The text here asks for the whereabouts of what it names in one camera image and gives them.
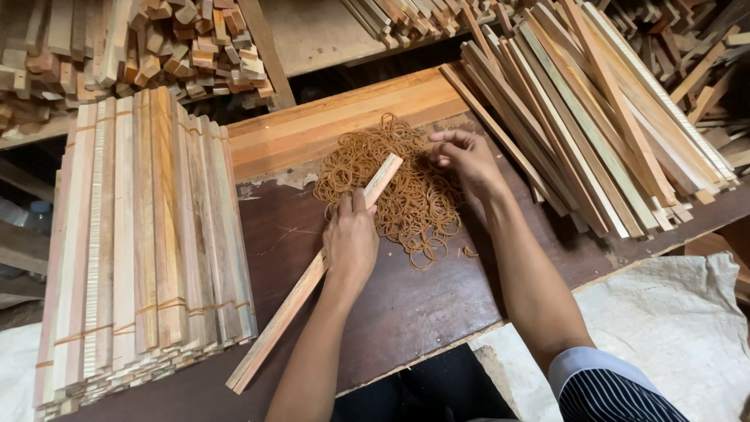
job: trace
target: hand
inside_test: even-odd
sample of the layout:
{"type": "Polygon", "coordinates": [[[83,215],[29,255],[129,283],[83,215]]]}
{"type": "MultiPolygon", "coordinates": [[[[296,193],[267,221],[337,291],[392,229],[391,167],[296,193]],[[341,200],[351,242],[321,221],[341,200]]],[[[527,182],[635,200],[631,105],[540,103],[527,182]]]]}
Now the hand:
{"type": "Polygon", "coordinates": [[[326,290],[354,304],[375,267],[378,236],[373,217],[377,206],[365,208],[364,189],[343,194],[323,232],[325,259],[328,260],[326,290]]]}
{"type": "Polygon", "coordinates": [[[506,181],[483,137],[453,130],[434,133],[428,139],[438,143],[430,153],[430,160],[440,167],[454,168],[464,184],[482,202],[507,189],[506,181]]]}

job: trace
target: bundle of wooden sticks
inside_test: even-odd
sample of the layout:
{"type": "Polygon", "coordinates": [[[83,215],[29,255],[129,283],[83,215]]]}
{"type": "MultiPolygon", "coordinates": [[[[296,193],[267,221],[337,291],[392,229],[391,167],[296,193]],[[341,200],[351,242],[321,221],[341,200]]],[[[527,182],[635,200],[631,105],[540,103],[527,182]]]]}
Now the bundle of wooden sticks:
{"type": "MultiPolygon", "coordinates": [[[[750,4],[661,0],[657,8],[642,2],[607,0],[598,8],[706,140],[734,167],[750,165],[750,120],[720,105],[730,85],[737,90],[747,84],[738,61],[750,52],[750,32],[740,33],[739,24],[748,22],[750,4]]],[[[742,172],[746,174],[750,167],[742,172]]]]}
{"type": "Polygon", "coordinates": [[[580,232],[650,237],[692,217],[688,198],[714,201],[738,181],[591,4],[524,9],[480,50],[462,46],[467,73],[513,144],[448,67],[444,73],[523,168],[534,195],[580,232]]]}
{"type": "Polygon", "coordinates": [[[38,420],[257,336],[227,130],[166,87],[79,109],[55,187],[38,420]]]}
{"type": "Polygon", "coordinates": [[[426,38],[453,37],[469,23],[459,15],[471,14],[480,23],[499,20],[510,26],[512,8],[497,0],[341,0],[373,38],[388,48],[409,47],[426,38]]]}
{"type": "Polygon", "coordinates": [[[0,36],[0,131],[144,87],[273,93],[233,0],[4,2],[0,36]]]}

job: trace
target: pile of rubber bands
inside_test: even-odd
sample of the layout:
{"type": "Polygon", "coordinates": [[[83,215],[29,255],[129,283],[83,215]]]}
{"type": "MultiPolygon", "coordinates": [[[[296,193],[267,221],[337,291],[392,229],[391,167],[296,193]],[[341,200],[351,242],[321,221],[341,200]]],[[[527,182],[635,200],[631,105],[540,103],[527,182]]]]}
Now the pile of rubber bands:
{"type": "Polygon", "coordinates": [[[402,245],[417,270],[426,270],[447,256],[446,240],[461,227],[457,207],[464,196],[458,183],[446,177],[446,170],[429,160],[417,132],[387,113],[379,127],[341,135],[338,144],[323,159],[313,190],[316,198],[328,202],[326,219],[343,193],[365,187],[394,153],[404,163],[377,201],[378,235],[402,245]]]}

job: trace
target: forearm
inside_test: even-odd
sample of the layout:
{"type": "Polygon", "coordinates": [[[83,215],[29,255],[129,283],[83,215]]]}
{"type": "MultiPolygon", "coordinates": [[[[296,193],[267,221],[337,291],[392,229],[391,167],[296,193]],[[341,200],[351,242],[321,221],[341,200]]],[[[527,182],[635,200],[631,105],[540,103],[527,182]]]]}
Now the forearm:
{"type": "Polygon", "coordinates": [[[498,187],[483,205],[505,309],[546,375],[560,352],[595,346],[572,293],[536,241],[507,185],[498,187]]]}
{"type": "Polygon", "coordinates": [[[324,287],[281,376],[266,422],[331,419],[341,337],[352,305],[335,293],[324,287]]]}

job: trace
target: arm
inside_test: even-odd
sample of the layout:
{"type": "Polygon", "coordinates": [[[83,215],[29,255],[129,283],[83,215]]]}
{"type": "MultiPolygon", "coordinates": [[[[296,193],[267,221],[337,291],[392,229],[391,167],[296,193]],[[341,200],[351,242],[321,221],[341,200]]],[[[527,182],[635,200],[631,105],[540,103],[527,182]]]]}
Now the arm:
{"type": "Polygon", "coordinates": [[[370,278],[378,236],[362,189],[343,195],[323,233],[329,263],[318,303],[297,340],[271,400],[266,422],[328,422],[333,412],[341,337],[349,312],[370,278]]]}
{"type": "Polygon", "coordinates": [[[465,131],[432,134],[430,158],[453,167],[487,216],[505,309],[547,375],[552,360],[575,346],[593,347],[573,294],[542,250],[493,160],[487,141],[465,131]]]}

